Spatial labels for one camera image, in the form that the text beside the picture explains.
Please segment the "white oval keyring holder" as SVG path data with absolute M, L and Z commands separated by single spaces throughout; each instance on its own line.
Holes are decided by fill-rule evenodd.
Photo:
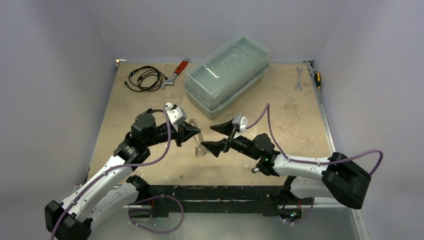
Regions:
M 200 131 L 202 130 L 202 127 L 198 126 L 198 122 L 195 118 L 190 118 L 189 124 L 200 129 Z M 195 147 L 196 157 L 205 156 L 206 154 L 209 153 L 209 150 L 201 144 L 201 142 L 204 141 L 204 138 L 201 132 L 194 136 L 194 140 L 196 142 L 196 147 Z

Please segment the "silver key with black tag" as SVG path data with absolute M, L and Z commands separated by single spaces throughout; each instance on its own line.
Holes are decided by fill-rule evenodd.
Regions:
M 251 172 L 253 173 L 253 174 L 256 174 L 256 173 L 259 173 L 261 170 L 258 168 L 258 167 L 254 167 L 254 168 L 252 168 L 251 169 Z

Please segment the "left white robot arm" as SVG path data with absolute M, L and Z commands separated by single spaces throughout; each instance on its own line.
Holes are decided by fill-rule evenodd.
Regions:
M 130 175 L 138 167 L 161 161 L 168 153 L 171 141 L 178 147 L 201 133 L 201 129 L 186 122 L 181 108 L 162 111 L 165 122 L 156 124 L 153 110 L 135 118 L 130 131 L 114 150 L 103 167 L 79 189 L 62 201 L 52 200 L 44 208 L 46 229 L 50 239 L 86 240 L 92 225 L 100 223 L 125 205 L 153 204 L 157 199 L 170 199 L 182 204 L 173 196 L 150 194 L 150 185 L 138 175 Z M 166 144 L 162 155 L 150 163 L 150 147 Z

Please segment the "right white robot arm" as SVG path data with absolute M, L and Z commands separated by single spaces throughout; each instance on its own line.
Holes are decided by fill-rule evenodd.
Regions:
M 372 179 L 370 173 L 340 153 L 328 157 L 284 156 L 275 149 L 267 133 L 249 139 L 241 125 L 228 121 L 213 125 L 211 130 L 225 135 L 219 141 L 202 141 L 201 145 L 215 157 L 235 150 L 257 163 L 253 173 L 285 177 L 280 196 L 288 204 L 304 198 L 332 198 L 340 204 L 361 209 Z

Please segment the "clear plastic storage box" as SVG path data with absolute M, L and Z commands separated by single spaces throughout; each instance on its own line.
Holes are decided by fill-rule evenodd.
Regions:
M 270 53 L 252 37 L 230 40 L 185 72 L 188 100 L 208 119 L 216 119 L 264 76 Z

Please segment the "silver open-end spanner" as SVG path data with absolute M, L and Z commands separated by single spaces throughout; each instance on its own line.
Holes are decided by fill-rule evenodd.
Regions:
M 302 88 L 302 71 L 303 69 L 300 67 L 296 68 L 296 72 L 297 72 L 297 81 L 296 81 L 296 86 L 295 86 L 295 90 L 301 92 L 303 90 Z

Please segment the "yellow black screwdriver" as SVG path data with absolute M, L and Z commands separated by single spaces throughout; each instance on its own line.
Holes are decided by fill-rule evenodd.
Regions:
M 314 79 L 314 83 L 315 83 L 316 90 L 317 90 L 317 93 L 318 93 L 318 100 L 319 100 L 320 103 L 322 103 L 322 93 L 321 93 L 322 86 L 321 86 L 321 75 L 320 75 L 320 73 L 316 72 L 314 74 L 313 79 Z

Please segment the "red handled adjustable wrench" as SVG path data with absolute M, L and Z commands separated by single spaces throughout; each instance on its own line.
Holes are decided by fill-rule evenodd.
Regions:
M 166 86 L 174 86 L 176 78 L 181 74 L 181 72 L 187 67 L 188 63 L 190 62 L 189 59 L 184 59 L 174 70 L 172 76 L 170 78 L 167 78 L 166 80 L 163 80 L 160 87 L 164 90 Z

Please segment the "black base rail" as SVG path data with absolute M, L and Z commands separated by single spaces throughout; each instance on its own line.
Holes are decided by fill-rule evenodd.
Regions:
M 166 218 L 170 213 L 261 214 L 279 216 L 285 205 L 298 200 L 273 185 L 150 185 L 137 200 L 152 202 L 153 216 Z

